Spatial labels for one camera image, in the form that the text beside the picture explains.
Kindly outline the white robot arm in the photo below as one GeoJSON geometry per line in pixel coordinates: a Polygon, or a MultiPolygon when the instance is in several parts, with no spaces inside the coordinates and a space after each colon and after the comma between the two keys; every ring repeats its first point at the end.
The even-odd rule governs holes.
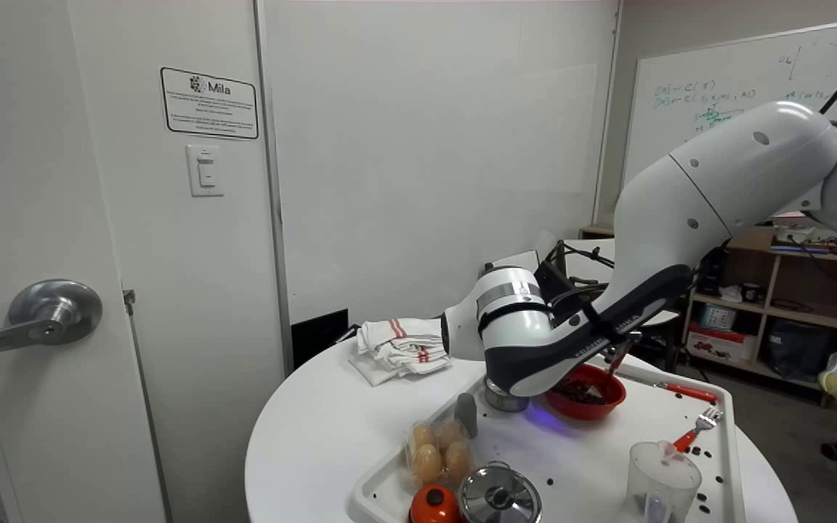
{"type": "Polygon", "coordinates": [[[670,309],[706,253],[782,210],[837,234],[837,122],[799,101],[738,115],[633,176],[614,216],[610,283],[582,311],[555,315],[532,270],[491,266],[441,311],[441,346],[479,360],[507,396],[543,396],[670,309]]]}

